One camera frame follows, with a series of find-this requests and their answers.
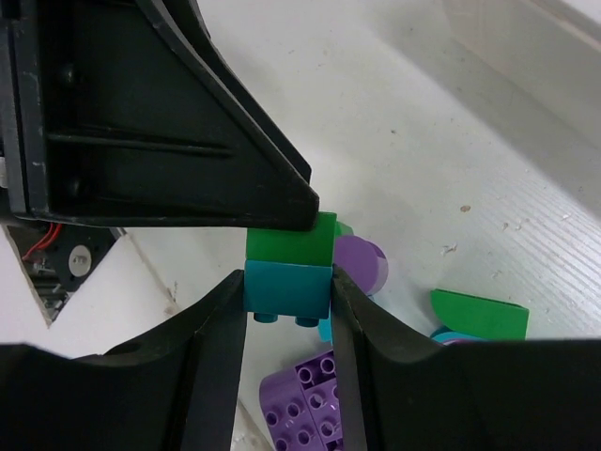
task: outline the black plastic bracket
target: black plastic bracket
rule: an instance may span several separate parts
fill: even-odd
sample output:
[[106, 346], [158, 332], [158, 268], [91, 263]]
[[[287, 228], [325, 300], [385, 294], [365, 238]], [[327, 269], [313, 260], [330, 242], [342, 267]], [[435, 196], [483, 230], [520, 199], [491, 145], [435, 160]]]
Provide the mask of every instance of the black plastic bracket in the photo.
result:
[[0, 117], [17, 216], [313, 225], [310, 166], [224, 64], [195, 2], [15, 0], [1, 11]]

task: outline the toy block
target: toy block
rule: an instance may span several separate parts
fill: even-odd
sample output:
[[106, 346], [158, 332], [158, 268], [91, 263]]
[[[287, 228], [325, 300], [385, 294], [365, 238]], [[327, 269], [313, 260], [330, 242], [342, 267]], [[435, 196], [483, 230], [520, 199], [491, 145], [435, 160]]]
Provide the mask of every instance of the toy block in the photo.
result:
[[445, 332], [451, 332], [447, 326], [440, 326], [436, 331], [430, 334], [430, 338], [434, 338], [436, 335], [444, 334]]
[[326, 319], [320, 319], [317, 325], [319, 338], [321, 341], [329, 341], [331, 343], [331, 312]]
[[452, 345], [453, 343], [468, 343], [471, 341], [485, 341], [482, 338], [478, 338], [477, 336], [461, 334], [460, 332], [443, 332], [442, 334], [438, 334], [433, 338], [434, 341], [438, 341], [443, 345]]
[[331, 273], [331, 266], [246, 260], [244, 308], [259, 322], [287, 315], [300, 326], [316, 327], [330, 310]]
[[336, 239], [334, 263], [367, 295], [380, 291], [388, 278], [388, 261], [382, 250], [353, 235]]
[[304, 395], [321, 440], [325, 443], [342, 439], [338, 381], [320, 383], [305, 390]]
[[259, 402], [276, 451], [325, 449], [294, 369], [262, 380]]
[[435, 289], [430, 293], [434, 312], [451, 330], [488, 340], [526, 338], [527, 308], [466, 294]]
[[302, 362], [294, 368], [300, 387], [303, 390], [315, 387], [336, 377], [336, 364], [331, 350], [306, 362]]
[[353, 228], [350, 225], [346, 225], [345, 223], [343, 223], [341, 221], [336, 222], [336, 230], [334, 232], [334, 236], [336, 238], [342, 237], [343, 235], [354, 235], [354, 234], [355, 234], [355, 232], [353, 231]]
[[[331, 350], [267, 376], [261, 382], [259, 400], [276, 450], [296, 451], [300, 445], [303, 451], [344, 451], [336, 364]], [[298, 410], [301, 414], [286, 417], [289, 403], [294, 406], [293, 413]], [[306, 412], [310, 423], [302, 416]], [[286, 429], [278, 428], [282, 419]], [[304, 444], [303, 433], [311, 437], [308, 444]]]
[[336, 213], [320, 212], [306, 232], [249, 228], [246, 259], [308, 266], [331, 266]]

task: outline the red wire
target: red wire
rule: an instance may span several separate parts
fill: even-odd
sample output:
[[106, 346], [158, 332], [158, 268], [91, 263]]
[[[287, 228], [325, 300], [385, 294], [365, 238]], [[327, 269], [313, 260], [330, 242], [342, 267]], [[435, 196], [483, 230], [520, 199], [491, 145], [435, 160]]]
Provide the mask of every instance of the red wire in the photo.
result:
[[53, 232], [53, 235], [52, 235], [52, 237], [50, 237], [50, 238], [49, 238], [49, 239], [48, 239], [46, 242], [44, 242], [43, 244], [39, 245], [39, 246], [38, 246], [38, 249], [39, 249], [40, 251], [43, 251], [44, 249], [47, 249], [47, 248], [48, 248], [48, 246], [50, 246], [50, 245], [51, 245], [51, 244], [54, 242], [54, 240], [56, 240], [56, 238], [58, 237], [58, 234], [60, 233], [60, 229], [61, 229], [61, 228], [63, 228], [63, 225], [62, 225], [62, 224], [56, 224], [56, 225], [55, 225], [55, 229], [54, 229], [54, 232]]
[[36, 244], [31, 246], [31, 248], [22, 257], [22, 259], [28, 260], [34, 252], [38, 250], [44, 250], [48, 246], [50, 246], [54, 242], [54, 240], [56, 240], [56, 237], [58, 237], [58, 233], [60, 232], [61, 228], [63, 228], [62, 224], [51, 223], [50, 228], [46, 232], [46, 235], [44, 235], [42, 239], [39, 240]]

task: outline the teal lego brick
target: teal lego brick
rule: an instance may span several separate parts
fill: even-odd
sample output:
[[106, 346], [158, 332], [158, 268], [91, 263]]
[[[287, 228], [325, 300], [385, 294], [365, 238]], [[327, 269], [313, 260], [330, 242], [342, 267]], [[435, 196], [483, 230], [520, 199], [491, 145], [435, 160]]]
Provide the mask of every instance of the teal lego brick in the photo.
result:
[[331, 266], [246, 260], [244, 309], [259, 322], [286, 315], [296, 317], [300, 326], [315, 327], [328, 317], [331, 272]]
[[320, 212], [306, 232], [249, 228], [246, 259], [308, 266], [331, 266], [336, 213]]

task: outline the teal block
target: teal block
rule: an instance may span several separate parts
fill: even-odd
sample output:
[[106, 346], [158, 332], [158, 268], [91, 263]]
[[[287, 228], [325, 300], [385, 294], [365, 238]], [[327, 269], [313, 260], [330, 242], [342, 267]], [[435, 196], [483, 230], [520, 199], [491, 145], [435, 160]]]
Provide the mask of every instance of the teal block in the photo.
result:
[[331, 316], [328, 314], [326, 319], [320, 319], [319, 325], [317, 326], [319, 331], [319, 338], [321, 341], [329, 341], [331, 343]]
[[244, 309], [259, 322], [286, 315], [297, 317], [300, 326], [315, 327], [328, 317], [331, 272], [331, 266], [246, 260]]

